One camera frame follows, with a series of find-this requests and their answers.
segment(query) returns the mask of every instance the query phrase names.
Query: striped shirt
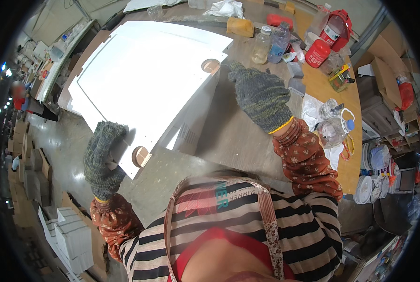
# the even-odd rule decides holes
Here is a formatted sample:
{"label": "striped shirt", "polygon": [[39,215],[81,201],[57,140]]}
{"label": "striped shirt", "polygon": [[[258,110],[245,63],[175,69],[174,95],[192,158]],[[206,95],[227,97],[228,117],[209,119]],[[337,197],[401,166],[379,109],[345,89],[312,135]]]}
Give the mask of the striped shirt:
{"label": "striped shirt", "polygon": [[[196,204],[176,203],[171,225],[171,264],[211,227],[239,232],[266,244],[256,188],[249,183],[227,186],[229,204],[216,214],[199,215]],[[182,197],[192,194],[190,189]],[[328,281],[340,263],[342,242],[337,201],[324,193],[294,196],[271,191],[284,262],[297,280]],[[167,281],[168,257],[163,239],[164,213],[138,237],[125,241],[119,254],[132,281]]]}

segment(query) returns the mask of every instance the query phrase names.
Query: circular hole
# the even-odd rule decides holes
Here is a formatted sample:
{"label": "circular hole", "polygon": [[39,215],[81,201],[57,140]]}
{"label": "circular hole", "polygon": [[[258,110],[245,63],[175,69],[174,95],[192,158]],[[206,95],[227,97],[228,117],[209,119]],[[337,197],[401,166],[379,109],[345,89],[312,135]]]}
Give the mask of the circular hole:
{"label": "circular hole", "polygon": [[214,74],[221,67],[220,62],[217,59],[206,59],[202,62],[202,70],[209,74]]}
{"label": "circular hole", "polygon": [[142,164],[147,155],[149,155],[149,151],[147,151],[145,147],[139,146],[133,150],[133,153],[131,154],[131,160],[135,166],[142,167]]}

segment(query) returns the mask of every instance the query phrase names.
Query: knit work glove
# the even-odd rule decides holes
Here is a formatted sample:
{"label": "knit work glove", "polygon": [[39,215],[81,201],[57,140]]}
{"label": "knit work glove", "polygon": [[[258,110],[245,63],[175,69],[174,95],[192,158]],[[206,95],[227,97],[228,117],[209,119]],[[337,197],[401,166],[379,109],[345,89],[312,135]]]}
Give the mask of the knit work glove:
{"label": "knit work glove", "polygon": [[101,121],[84,152],[84,178],[91,185],[93,194],[101,203],[108,203],[125,177],[120,166],[110,170],[105,161],[111,146],[119,143],[127,133],[122,125]]}
{"label": "knit work glove", "polygon": [[293,118],[286,103],[290,99],[284,81],[256,68],[246,69],[238,62],[229,63],[229,80],[235,82],[240,108],[267,133],[274,133]]}

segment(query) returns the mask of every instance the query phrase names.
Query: yellow sponge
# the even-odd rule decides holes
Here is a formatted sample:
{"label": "yellow sponge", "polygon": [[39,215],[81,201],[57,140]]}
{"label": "yellow sponge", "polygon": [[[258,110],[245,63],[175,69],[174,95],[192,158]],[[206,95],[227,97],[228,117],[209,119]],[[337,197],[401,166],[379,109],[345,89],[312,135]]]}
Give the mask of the yellow sponge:
{"label": "yellow sponge", "polygon": [[229,20],[227,20],[227,33],[252,37],[254,35],[254,24],[250,20],[230,17]]}
{"label": "yellow sponge", "polygon": [[287,3],[285,4],[285,10],[294,14],[294,4],[290,1],[287,1]]}

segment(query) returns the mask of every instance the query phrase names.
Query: floral sleeve cover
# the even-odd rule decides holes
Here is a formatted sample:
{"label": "floral sleeve cover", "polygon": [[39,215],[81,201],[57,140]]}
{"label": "floral sleeve cover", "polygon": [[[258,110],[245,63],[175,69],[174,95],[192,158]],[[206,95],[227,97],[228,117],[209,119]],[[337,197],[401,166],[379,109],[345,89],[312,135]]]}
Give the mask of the floral sleeve cover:
{"label": "floral sleeve cover", "polygon": [[295,195],[327,193],[342,199],[342,187],[336,180],[319,138],[309,131],[306,122],[294,118],[289,130],[273,139],[274,152],[282,158],[284,174],[292,180]]}
{"label": "floral sleeve cover", "polygon": [[121,261],[119,248],[124,241],[135,238],[143,230],[143,224],[131,208],[131,204],[120,194],[114,194],[109,203],[91,202],[89,207],[94,225],[108,243],[108,253]]}

